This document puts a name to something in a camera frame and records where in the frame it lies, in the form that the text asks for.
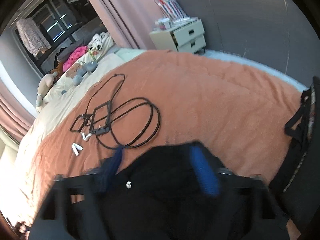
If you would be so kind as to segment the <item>pink blanket bundle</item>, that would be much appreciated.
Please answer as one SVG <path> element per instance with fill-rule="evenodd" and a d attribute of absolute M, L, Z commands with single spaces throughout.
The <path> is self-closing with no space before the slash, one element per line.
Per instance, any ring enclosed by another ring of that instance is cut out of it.
<path fill-rule="evenodd" d="M 87 46 L 80 46 L 76 48 L 69 56 L 66 62 L 63 64 L 63 72 L 66 72 L 80 57 L 85 55 L 88 51 Z"/>

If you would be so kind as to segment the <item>pink curtain left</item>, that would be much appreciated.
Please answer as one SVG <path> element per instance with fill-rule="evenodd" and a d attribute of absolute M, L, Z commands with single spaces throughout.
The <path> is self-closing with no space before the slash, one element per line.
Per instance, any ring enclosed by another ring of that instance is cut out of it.
<path fill-rule="evenodd" d="M 1 126 L 17 142 L 21 142 L 35 118 L 17 101 L 2 80 L 0 104 Z"/>

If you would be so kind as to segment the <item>beige plush elephant toy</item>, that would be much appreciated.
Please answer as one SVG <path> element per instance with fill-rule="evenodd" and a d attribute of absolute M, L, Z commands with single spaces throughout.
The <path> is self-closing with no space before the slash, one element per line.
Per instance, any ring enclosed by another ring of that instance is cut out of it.
<path fill-rule="evenodd" d="M 57 77 L 58 72 L 53 72 L 53 74 L 46 74 L 40 81 L 37 94 L 36 94 L 36 107 L 40 107 L 42 105 L 43 98 L 47 95 L 49 90 L 52 88 L 54 84 L 54 80 Z"/>

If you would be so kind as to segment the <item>hanging floral garment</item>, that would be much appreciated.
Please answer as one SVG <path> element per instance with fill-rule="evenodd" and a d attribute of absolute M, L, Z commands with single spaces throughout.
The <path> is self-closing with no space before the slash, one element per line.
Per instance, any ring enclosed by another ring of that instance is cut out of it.
<path fill-rule="evenodd" d="M 33 57 L 36 57 L 40 52 L 45 53 L 51 49 L 49 41 L 32 18 L 18 20 L 16 27 L 21 41 Z"/>

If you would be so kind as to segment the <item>orange brown bed blanket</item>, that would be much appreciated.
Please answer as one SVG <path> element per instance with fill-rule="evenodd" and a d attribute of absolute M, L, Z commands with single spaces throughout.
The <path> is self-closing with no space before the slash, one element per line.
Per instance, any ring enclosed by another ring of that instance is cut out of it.
<path fill-rule="evenodd" d="M 113 100 L 118 114 L 111 133 L 82 140 L 69 129 L 80 114 Z M 18 212 L 32 222 L 52 179 L 77 176 L 127 144 L 149 124 L 143 139 L 160 129 L 145 146 L 127 150 L 124 166 L 157 145 L 203 142 L 223 163 L 242 176 L 259 174 L 271 181 L 289 146 L 284 125 L 299 106 L 299 91 L 259 69 L 187 53 L 146 51 L 114 68 L 95 83 L 40 143 L 21 191 L 27 202 Z M 84 149 L 78 156 L 72 143 Z"/>

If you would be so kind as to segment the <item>striped gift bag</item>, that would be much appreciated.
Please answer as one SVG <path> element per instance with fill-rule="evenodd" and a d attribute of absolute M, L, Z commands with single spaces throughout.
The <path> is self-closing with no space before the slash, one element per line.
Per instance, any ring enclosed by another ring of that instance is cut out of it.
<path fill-rule="evenodd" d="M 172 21 L 188 17 L 176 0 L 153 0 L 160 8 L 164 17 Z"/>

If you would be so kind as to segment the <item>cream bed sheet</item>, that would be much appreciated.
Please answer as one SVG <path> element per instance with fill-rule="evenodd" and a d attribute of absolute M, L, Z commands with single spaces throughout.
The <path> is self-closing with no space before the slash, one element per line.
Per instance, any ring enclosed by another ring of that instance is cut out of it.
<path fill-rule="evenodd" d="M 15 160 L 15 169 L 21 171 L 29 170 L 31 161 L 37 151 L 41 141 L 51 133 L 80 102 L 87 91 L 104 75 L 114 68 L 137 57 L 144 50 L 129 48 L 114 48 L 107 53 L 98 63 L 96 70 L 92 74 L 85 74 L 80 85 L 73 85 L 71 78 L 63 76 L 48 93 L 49 101 L 42 108 L 31 128 L 20 142 L 20 146 Z"/>

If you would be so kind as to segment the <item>folded black clothes stack right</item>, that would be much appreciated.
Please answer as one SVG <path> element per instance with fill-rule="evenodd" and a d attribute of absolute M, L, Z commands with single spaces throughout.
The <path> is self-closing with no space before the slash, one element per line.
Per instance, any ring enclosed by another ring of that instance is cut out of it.
<path fill-rule="evenodd" d="M 300 107 L 285 124 L 286 157 L 269 188 L 300 232 L 319 221 L 319 77 L 302 92 Z"/>

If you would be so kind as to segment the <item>black pants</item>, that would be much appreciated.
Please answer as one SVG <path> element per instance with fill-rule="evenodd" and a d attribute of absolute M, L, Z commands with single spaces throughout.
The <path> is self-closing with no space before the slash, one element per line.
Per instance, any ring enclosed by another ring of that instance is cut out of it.
<path fill-rule="evenodd" d="M 190 163 L 197 144 L 151 148 L 115 175 L 101 201 L 110 239 L 206 239 L 217 201 Z"/>

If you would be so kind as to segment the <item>cream bedside drawer cabinet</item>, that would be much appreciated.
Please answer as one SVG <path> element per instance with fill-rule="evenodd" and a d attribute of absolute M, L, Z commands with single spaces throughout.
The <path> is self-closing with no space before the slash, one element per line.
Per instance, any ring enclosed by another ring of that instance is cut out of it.
<path fill-rule="evenodd" d="M 205 49 L 204 27 L 200 19 L 167 30 L 149 33 L 158 50 L 172 50 L 182 53 L 196 53 Z"/>

